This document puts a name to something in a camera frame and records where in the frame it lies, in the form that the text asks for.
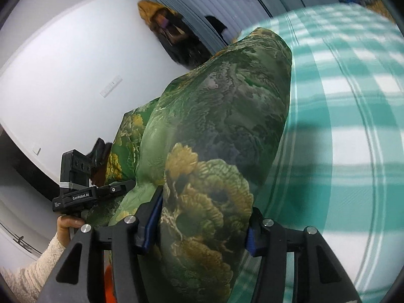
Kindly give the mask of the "cream knit sleeve forearm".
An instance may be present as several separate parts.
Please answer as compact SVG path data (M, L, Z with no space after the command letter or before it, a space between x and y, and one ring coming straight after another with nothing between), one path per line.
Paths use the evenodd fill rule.
M49 242L40 258L15 272L1 268L1 275L19 302L36 302L53 268L64 252L58 235Z

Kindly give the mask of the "person's left hand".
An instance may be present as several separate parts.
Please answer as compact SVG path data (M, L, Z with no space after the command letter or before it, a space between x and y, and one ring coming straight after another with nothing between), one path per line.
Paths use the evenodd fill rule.
M80 229L84 220L70 215L61 215L57 220L57 238L60 244L66 247L70 243L70 229Z

